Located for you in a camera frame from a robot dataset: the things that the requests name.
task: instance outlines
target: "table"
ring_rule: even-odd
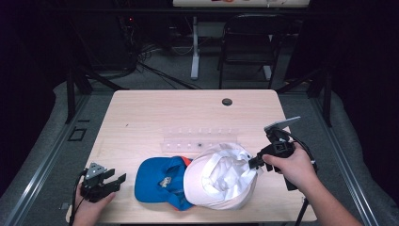
[[[232,105],[223,105],[229,98]],[[165,128],[230,128],[255,155],[269,144],[263,128],[284,120],[274,90],[121,90],[115,92],[95,140],[87,167],[96,162],[116,169],[113,181],[127,173],[117,197],[104,209],[104,223],[217,223],[296,221],[303,194],[287,191],[282,175],[274,171],[258,177],[252,199],[240,210],[217,211],[194,206],[174,210],[167,203],[142,203],[134,187],[139,165],[163,153]],[[195,157],[196,154],[185,154]],[[316,220],[311,207],[305,221]]]
[[[180,8],[306,8],[310,0],[173,0],[173,7]],[[198,48],[198,21],[193,19],[193,62],[191,79],[199,78],[200,53]],[[263,67],[266,79],[270,77],[270,67]]]

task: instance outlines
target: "person's right arm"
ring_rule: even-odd
[[[311,160],[299,144],[295,143],[295,151],[288,158],[265,154],[263,160],[280,168],[282,174],[298,187],[308,199],[321,225],[361,225],[323,186]]]

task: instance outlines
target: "chair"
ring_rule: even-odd
[[[279,50],[291,21],[281,15],[241,14],[229,19],[223,29],[219,88],[222,89],[224,64],[271,67],[271,88]]]

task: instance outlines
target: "baseball cap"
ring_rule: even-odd
[[[243,207],[252,196],[257,171],[236,143],[220,143],[197,156],[184,173],[184,194],[195,205],[217,210]]]
[[[140,202],[168,202],[178,210],[193,206],[184,195],[184,172],[191,160],[183,156],[153,157],[137,171],[135,196]]]

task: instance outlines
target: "forearm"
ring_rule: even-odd
[[[321,225],[361,225],[320,181],[314,180],[302,192]]]

